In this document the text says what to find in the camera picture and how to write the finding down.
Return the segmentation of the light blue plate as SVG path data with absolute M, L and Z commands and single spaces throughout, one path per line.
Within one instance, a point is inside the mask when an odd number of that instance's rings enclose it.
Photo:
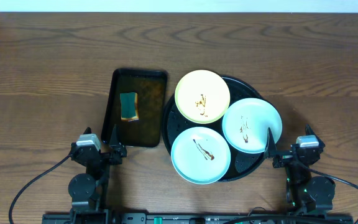
M 170 155 L 176 172 L 199 185 L 220 180 L 231 163 L 226 140 L 217 131 L 206 127 L 181 132 L 172 144 Z
M 282 119 L 276 108 L 258 98 L 244 98 L 233 103 L 222 121 L 227 142 L 238 151 L 248 154 L 265 151 L 268 130 L 271 130 L 274 142 L 278 142 L 282 129 Z

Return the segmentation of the green and orange sponge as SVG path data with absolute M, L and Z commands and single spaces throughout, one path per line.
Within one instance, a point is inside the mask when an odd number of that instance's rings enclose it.
M 136 92 L 121 93 L 121 120 L 135 121 L 139 119 L 138 94 Z

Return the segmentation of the light blue plate front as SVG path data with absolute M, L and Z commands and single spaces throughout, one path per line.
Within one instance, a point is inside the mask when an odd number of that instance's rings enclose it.
M 226 140 L 217 131 L 206 127 L 181 132 L 172 144 L 170 155 L 176 172 L 199 185 L 220 180 L 231 163 Z

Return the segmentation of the yellow plate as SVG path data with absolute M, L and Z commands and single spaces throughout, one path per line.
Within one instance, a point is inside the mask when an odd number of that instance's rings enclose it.
M 180 79 L 174 99 L 186 119 L 209 124 L 225 114 L 231 97 L 229 87 L 220 75 L 209 70 L 195 70 Z

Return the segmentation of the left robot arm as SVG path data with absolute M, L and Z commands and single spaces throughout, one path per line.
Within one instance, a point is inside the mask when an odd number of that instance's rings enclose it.
M 127 156 L 117 131 L 115 126 L 109 140 L 109 152 L 101 151 L 101 142 L 91 128 L 86 128 L 77 141 L 71 143 L 71 160 L 85 166 L 86 172 L 74 176 L 68 184 L 72 208 L 67 223 L 121 222 L 120 216 L 106 207 L 110 167 L 122 164 L 122 159 Z

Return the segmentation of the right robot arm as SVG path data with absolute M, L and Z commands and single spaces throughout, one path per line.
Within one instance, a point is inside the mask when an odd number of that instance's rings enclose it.
M 274 168 L 284 168 L 287 174 L 286 200 L 290 215 L 324 216 L 333 209 L 335 183 L 329 177 L 312 176 L 310 166 L 320 160 L 325 143 L 309 125 L 305 135 L 287 151 L 277 150 L 272 130 L 267 131 L 264 157 L 273 159 Z

